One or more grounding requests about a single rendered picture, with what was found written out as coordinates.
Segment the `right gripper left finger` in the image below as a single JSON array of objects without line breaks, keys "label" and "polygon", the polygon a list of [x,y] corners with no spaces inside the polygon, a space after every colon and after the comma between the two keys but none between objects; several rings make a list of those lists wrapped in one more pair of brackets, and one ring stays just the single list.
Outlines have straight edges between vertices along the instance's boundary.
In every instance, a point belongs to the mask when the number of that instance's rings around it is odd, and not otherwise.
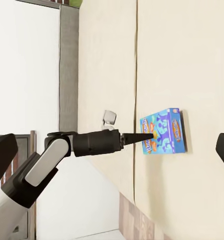
[{"label": "right gripper left finger", "polygon": [[14,133],[0,136],[0,180],[18,152]]}]

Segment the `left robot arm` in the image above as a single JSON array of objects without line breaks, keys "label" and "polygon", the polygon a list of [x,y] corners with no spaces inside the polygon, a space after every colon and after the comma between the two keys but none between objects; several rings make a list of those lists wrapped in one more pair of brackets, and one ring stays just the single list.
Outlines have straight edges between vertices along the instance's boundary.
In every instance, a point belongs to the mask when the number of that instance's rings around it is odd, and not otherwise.
[{"label": "left robot arm", "polygon": [[104,111],[102,131],[78,134],[77,132],[51,132],[44,140],[42,154],[33,152],[0,188],[0,240],[8,240],[13,230],[35,203],[54,175],[64,157],[71,156],[73,136],[75,156],[95,156],[121,151],[124,146],[153,139],[152,133],[122,133],[112,126],[117,114]]}]

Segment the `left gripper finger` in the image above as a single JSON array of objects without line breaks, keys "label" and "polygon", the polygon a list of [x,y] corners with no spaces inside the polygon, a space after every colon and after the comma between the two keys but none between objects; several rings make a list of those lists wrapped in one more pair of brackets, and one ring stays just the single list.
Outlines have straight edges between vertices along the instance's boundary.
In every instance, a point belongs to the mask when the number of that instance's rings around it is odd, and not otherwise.
[{"label": "left gripper finger", "polygon": [[153,137],[152,133],[122,133],[122,136],[120,136],[121,149],[124,149],[126,145],[150,140],[153,139]]}]

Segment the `board game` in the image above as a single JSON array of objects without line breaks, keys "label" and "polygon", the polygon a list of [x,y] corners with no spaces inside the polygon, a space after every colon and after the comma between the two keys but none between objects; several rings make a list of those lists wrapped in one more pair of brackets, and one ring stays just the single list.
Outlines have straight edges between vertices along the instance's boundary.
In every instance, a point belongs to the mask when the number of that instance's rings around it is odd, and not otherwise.
[{"label": "board game", "polygon": [[142,141],[144,155],[185,153],[180,110],[170,107],[140,119],[141,132],[153,134]]}]

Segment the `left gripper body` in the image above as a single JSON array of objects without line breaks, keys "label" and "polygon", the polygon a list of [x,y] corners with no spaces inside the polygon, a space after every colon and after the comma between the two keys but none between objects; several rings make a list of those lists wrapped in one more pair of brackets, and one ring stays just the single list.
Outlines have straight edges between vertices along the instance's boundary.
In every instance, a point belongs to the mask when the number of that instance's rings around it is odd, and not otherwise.
[{"label": "left gripper body", "polygon": [[90,132],[88,134],[88,145],[91,156],[121,151],[119,130]]}]

